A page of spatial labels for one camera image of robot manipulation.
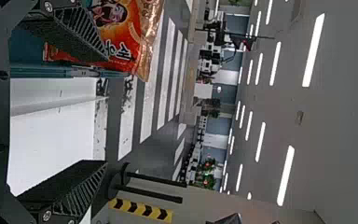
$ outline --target black pole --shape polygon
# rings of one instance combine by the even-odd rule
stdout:
[[[148,181],[152,181],[152,182],[156,182],[156,183],[160,183],[160,184],[176,186],[179,188],[184,188],[184,189],[187,188],[186,183],[171,181],[171,180],[167,180],[167,179],[161,179],[161,178],[157,178],[157,177],[153,177],[153,176],[138,175],[136,173],[130,173],[130,172],[127,172],[127,176],[137,178],[137,179],[148,180]]]
[[[126,186],[122,186],[122,185],[115,185],[115,189],[126,191],[128,193],[144,195],[146,197],[157,198],[157,199],[161,199],[161,200],[169,201],[169,202],[173,202],[173,203],[182,203],[183,202],[182,197],[176,197],[176,196],[171,196],[171,195],[167,195],[167,194],[156,193],[156,192],[148,191],[148,190],[144,190],[144,189],[136,189],[136,188],[126,187]]]
[[[203,30],[203,29],[196,29],[196,31],[202,31],[202,32],[208,32],[208,30]],[[270,36],[263,36],[263,35],[242,35],[242,34],[235,34],[235,33],[226,33],[226,35],[240,35],[240,36],[244,36],[244,37],[256,37],[256,38],[260,38],[260,39],[275,39],[275,37],[270,37]]]

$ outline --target white stripe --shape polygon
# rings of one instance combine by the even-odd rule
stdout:
[[[182,142],[180,143],[179,147],[175,151],[175,160],[173,161],[173,165],[176,164],[176,162],[179,160],[180,156],[182,155],[183,148],[185,148],[185,138],[182,139]]]
[[[124,112],[121,114],[120,137],[118,143],[118,157],[120,161],[132,151],[133,123],[136,107],[136,86],[138,78],[134,77],[132,82],[133,90],[129,93],[129,101],[124,105]]]
[[[179,77],[179,64],[180,64],[180,57],[182,51],[182,41],[183,35],[182,32],[178,32],[178,38],[176,42],[176,53],[175,53],[175,66],[173,68],[173,81],[172,81],[172,88],[171,88],[171,100],[170,100],[170,114],[168,115],[168,120],[173,119],[173,113],[175,109],[175,98],[176,98],[176,90],[178,84],[178,77]]]
[[[169,18],[166,49],[165,49],[164,69],[162,72],[162,81],[161,81],[161,95],[159,98],[157,130],[160,129],[165,124],[165,114],[166,114],[167,98],[168,98],[168,86],[170,83],[171,63],[172,63],[172,50],[173,50],[172,43],[173,43],[174,38],[175,38],[175,23],[173,23],[171,18]]]
[[[182,88],[183,88],[183,81],[186,75],[186,59],[187,59],[187,40],[185,39],[185,44],[183,45],[183,55],[182,55],[182,67],[179,79],[179,92],[178,92],[178,100],[176,102],[176,115],[180,112],[180,105],[182,100]]]
[[[175,172],[173,172],[173,176],[172,176],[173,181],[177,180],[181,168],[182,168],[182,159],[179,160],[179,163],[176,166]]]
[[[187,125],[185,124],[179,124],[179,127],[178,127],[178,137],[177,139],[180,138],[180,136],[182,136],[183,132],[185,131]]]
[[[161,31],[162,22],[164,19],[164,11],[161,12],[159,19],[158,33],[153,45],[153,58],[150,65],[150,77],[149,81],[145,83],[145,98],[144,98],[144,111],[142,113],[142,125],[141,125],[141,140],[143,143],[150,135],[152,135],[153,126],[153,110],[155,106],[156,98],[156,82],[157,82],[157,71],[158,71],[158,60],[159,60],[159,47],[161,45]]]

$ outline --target hazard tape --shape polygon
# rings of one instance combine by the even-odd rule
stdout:
[[[172,223],[172,210],[161,209],[143,203],[133,203],[127,200],[114,199],[109,202],[109,208],[131,213],[139,217],[147,217],[158,221]]]

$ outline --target white wall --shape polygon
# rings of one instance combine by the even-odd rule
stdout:
[[[228,135],[206,133],[204,143],[206,147],[227,148]]]
[[[182,196],[184,198],[183,204],[164,202],[125,192],[120,192],[117,196],[121,199],[172,209],[172,223],[200,224],[207,220],[216,221],[233,213],[241,213],[242,221],[246,224],[270,224],[275,220],[280,220],[284,224],[322,224],[312,212],[286,210],[272,203],[247,201],[242,197],[226,195],[225,193],[220,194],[212,190],[193,187],[187,189],[166,187],[134,179],[130,186]],[[115,210],[110,211],[109,219],[110,223],[158,223],[154,220],[131,216]]]
[[[94,78],[11,80],[11,107],[95,97]],[[12,117],[7,183],[19,195],[80,160],[92,160],[95,102]],[[90,223],[90,212],[83,224]]]
[[[217,74],[214,75],[213,83],[237,86],[239,75],[239,71],[219,70]]]
[[[241,15],[249,15],[250,8],[249,7],[233,7],[228,5],[220,5],[219,10],[225,11],[226,13],[230,14],[241,14]]]

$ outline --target fluorescent light panel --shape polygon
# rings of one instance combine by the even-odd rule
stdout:
[[[238,192],[238,190],[240,190],[240,184],[241,184],[241,177],[242,177],[242,168],[243,165],[240,165],[240,170],[238,171],[238,178],[237,178],[237,186],[235,188],[235,190]]]
[[[217,10],[219,9],[219,1],[220,0],[217,0],[216,1],[216,7],[214,8],[214,15],[217,16]]]
[[[257,25],[255,26],[255,36],[258,36],[258,30],[260,28],[260,21],[261,21],[261,11],[258,11]]]
[[[241,69],[240,69],[240,77],[238,78],[238,84],[241,84],[241,80],[242,80],[242,66],[241,66]]]
[[[268,3],[268,10],[267,10],[267,17],[266,17],[266,25],[269,24],[269,18],[271,17],[271,10],[272,10],[272,3],[274,2],[274,0],[269,0]]]
[[[246,140],[246,141],[249,140],[249,132],[251,131],[252,118],[253,118],[253,111],[251,111],[251,112],[249,113],[248,128],[246,129],[246,136],[245,136],[245,140]]]
[[[235,116],[235,120],[238,120],[238,117],[240,116],[240,109],[241,109],[241,101],[238,101],[237,115]]]
[[[225,186],[223,187],[223,190],[226,190],[227,188],[227,180],[228,180],[228,173],[226,173]]]
[[[289,182],[290,171],[292,169],[295,149],[289,146],[287,149],[286,162],[284,163],[281,185],[279,186],[277,204],[283,206],[284,196],[286,195],[287,183]]]
[[[260,72],[261,72],[261,65],[263,64],[263,53],[260,53],[258,57],[258,66],[257,66],[257,73],[255,74],[255,85],[258,85],[258,80],[260,79]]]
[[[249,31],[249,35],[253,35],[253,29],[254,29],[254,25],[251,24],[251,30]]]
[[[232,141],[231,141],[231,149],[229,150],[229,155],[232,155],[232,149],[234,148],[234,141],[235,141],[235,136],[232,136]]]
[[[281,54],[281,42],[277,43],[277,48],[275,49],[275,56],[274,56],[274,62],[272,64],[272,71],[271,71],[271,78],[269,80],[269,85],[273,86],[274,82],[275,82],[275,75],[277,73],[277,67],[278,67],[278,61],[279,61],[279,56]]]
[[[249,73],[248,73],[248,80],[246,81],[246,84],[251,84],[251,77],[252,77],[252,69],[253,69],[253,60],[249,63]]]
[[[223,175],[226,174],[226,168],[227,168],[227,161],[225,161],[225,167],[223,168]]]
[[[258,137],[257,152],[255,153],[255,162],[260,160],[261,147],[263,146],[264,132],[266,131],[266,122],[261,124],[260,136]]]
[[[231,143],[232,128],[229,129],[228,143]]]
[[[244,115],[245,115],[245,108],[246,108],[246,106],[243,105],[243,106],[242,106],[242,113],[241,113],[240,129],[242,129],[243,117],[244,117]]]
[[[319,42],[321,40],[322,30],[324,28],[324,14],[316,18],[315,27],[313,28],[312,40],[310,41],[310,52],[308,54],[307,66],[305,68],[303,87],[309,87],[312,79],[313,67],[318,54]]]

